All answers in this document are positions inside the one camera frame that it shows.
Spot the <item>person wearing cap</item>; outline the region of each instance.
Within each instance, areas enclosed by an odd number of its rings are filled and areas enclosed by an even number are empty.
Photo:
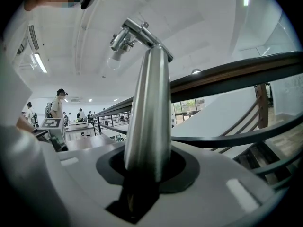
[[[63,118],[63,109],[61,100],[65,99],[68,95],[62,88],[57,91],[57,96],[52,102],[51,115],[53,118]]]
[[[27,120],[27,122],[29,122],[31,125],[35,124],[35,120],[34,120],[34,115],[35,112],[32,109],[32,103],[28,102],[27,103],[27,112],[25,114],[25,119]]]

